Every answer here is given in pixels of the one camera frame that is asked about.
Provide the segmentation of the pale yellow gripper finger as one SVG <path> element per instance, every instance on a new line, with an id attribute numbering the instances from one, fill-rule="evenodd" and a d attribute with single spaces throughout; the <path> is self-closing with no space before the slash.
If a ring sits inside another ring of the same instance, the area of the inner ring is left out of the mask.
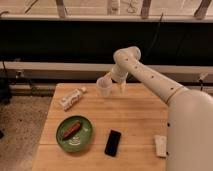
<path id="1" fill-rule="evenodd" d="M 121 91 L 121 94 L 124 94 L 125 93 L 125 88 L 126 88 L 126 81 L 122 82 L 120 84 L 120 91 Z"/>

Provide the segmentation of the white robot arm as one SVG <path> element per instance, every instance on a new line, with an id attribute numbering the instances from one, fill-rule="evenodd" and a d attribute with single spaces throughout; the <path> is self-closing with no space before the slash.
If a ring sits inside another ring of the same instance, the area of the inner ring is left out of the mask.
<path id="1" fill-rule="evenodd" d="M 114 81 L 132 74 L 168 105 L 166 171 L 213 171 L 213 97 L 140 63 L 136 46 L 116 50 L 113 58 Z"/>

